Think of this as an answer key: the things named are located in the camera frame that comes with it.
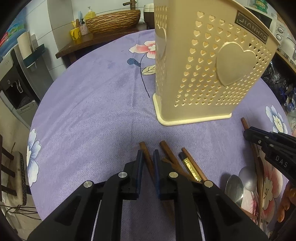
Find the person's right hand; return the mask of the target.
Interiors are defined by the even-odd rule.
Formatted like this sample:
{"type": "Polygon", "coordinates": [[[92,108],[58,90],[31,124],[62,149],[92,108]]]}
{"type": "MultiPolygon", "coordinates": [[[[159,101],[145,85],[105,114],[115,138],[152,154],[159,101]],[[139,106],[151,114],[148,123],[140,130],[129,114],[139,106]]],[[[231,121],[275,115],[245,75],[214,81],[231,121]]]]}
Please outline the person's right hand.
{"type": "Polygon", "coordinates": [[[277,211],[278,222],[282,222],[284,220],[285,211],[287,211],[292,204],[293,205],[296,204],[296,190],[292,182],[289,181],[285,187],[280,205],[278,207],[278,211],[277,211]]]}

